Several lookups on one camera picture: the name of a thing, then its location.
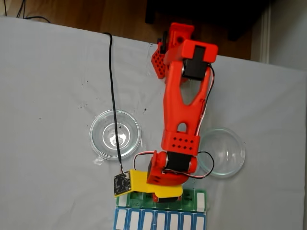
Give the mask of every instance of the wooden floor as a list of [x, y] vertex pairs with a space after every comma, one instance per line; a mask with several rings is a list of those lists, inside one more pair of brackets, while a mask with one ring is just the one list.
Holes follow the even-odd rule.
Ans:
[[[16, 16], [22, 0], [12, 0], [8, 16]], [[205, 23], [157, 14], [146, 24], [146, 0], [27, 0], [26, 16], [44, 16], [51, 23], [156, 43], [171, 22], [195, 25], [195, 38], [219, 46], [219, 55], [250, 59], [251, 31], [236, 42], [227, 40], [227, 30]]]

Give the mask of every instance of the petri dish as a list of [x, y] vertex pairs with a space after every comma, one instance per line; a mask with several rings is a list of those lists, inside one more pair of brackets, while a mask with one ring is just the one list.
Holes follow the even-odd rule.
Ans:
[[[214, 159], [211, 175], [220, 178], [236, 174], [245, 160], [245, 146], [232, 130], [216, 127], [206, 130], [201, 137], [199, 151], [209, 152]], [[202, 169], [212, 168], [212, 159], [206, 153], [199, 153], [197, 160]]]
[[[117, 127], [120, 155], [123, 158], [131, 155], [141, 140], [141, 128], [129, 113], [117, 110]], [[93, 150], [102, 158], [117, 160], [113, 110], [107, 110], [93, 121], [90, 128], [90, 140]]]

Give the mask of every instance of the circuit board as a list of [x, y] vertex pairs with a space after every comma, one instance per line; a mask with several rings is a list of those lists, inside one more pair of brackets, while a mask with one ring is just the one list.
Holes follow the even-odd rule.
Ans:
[[120, 195], [131, 190], [130, 172], [119, 174], [114, 177], [114, 195]]

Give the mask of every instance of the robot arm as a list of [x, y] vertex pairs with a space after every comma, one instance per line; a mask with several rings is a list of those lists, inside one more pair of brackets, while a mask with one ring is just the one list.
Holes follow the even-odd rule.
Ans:
[[[167, 51], [162, 43], [152, 56], [158, 78], [165, 80], [164, 132], [161, 147], [164, 151], [153, 153], [148, 168], [147, 183], [178, 185], [188, 180], [185, 174], [194, 173], [199, 146], [199, 127], [206, 105], [211, 69], [215, 62], [217, 46], [190, 40], [194, 27], [173, 23]], [[180, 85], [187, 79], [201, 81], [200, 89], [190, 104], [184, 104]], [[178, 131], [184, 123], [186, 131]]]

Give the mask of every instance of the white cloth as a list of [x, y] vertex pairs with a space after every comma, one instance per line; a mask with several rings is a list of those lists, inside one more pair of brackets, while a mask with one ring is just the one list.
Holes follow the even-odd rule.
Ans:
[[[2, 230], [112, 229], [119, 165], [99, 159], [89, 140], [95, 116], [112, 108], [108, 47], [104, 34], [0, 18]], [[155, 49], [114, 37], [116, 105], [142, 127], [137, 151], [161, 150], [165, 84], [150, 62]], [[185, 185], [207, 189], [207, 228], [301, 230], [306, 73], [221, 56], [213, 67], [203, 127], [235, 131], [246, 160], [230, 179]]]

